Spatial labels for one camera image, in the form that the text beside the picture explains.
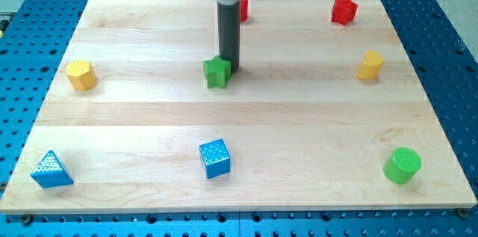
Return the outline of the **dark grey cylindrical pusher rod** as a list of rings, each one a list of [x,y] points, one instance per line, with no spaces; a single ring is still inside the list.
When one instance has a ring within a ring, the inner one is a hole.
[[[240,64],[240,3],[217,5],[217,26],[219,53],[223,60],[231,64],[231,73]]]

